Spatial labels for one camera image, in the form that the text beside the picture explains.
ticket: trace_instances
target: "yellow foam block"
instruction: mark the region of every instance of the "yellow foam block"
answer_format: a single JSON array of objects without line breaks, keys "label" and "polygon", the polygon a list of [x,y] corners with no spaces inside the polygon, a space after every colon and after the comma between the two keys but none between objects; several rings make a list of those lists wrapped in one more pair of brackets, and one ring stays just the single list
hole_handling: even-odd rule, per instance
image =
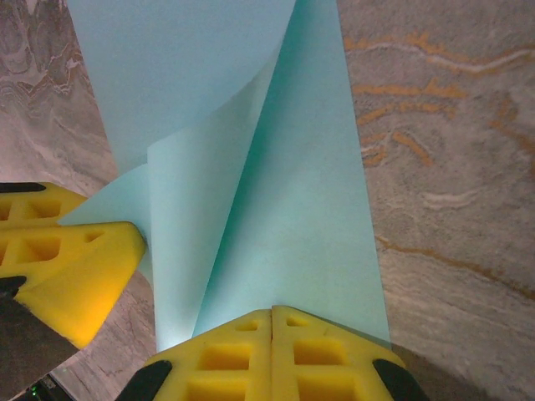
[{"label": "yellow foam block", "polygon": [[[145,366],[172,364],[155,401],[392,401],[377,359],[404,367],[390,350],[356,334],[274,307],[159,353]],[[148,384],[146,376],[137,379],[145,381],[129,383],[118,399]]]},{"label": "yellow foam block", "polygon": [[172,363],[155,401],[271,399],[271,311],[248,313],[149,359]]},{"label": "yellow foam block", "polygon": [[56,226],[84,201],[82,195],[50,183],[0,183],[0,230]]},{"label": "yellow foam block", "polygon": [[15,300],[85,347],[145,253],[128,222],[0,230],[0,277],[24,276]]},{"label": "yellow foam block", "polygon": [[273,400],[392,401],[373,361],[390,350],[291,307],[273,308]]}]

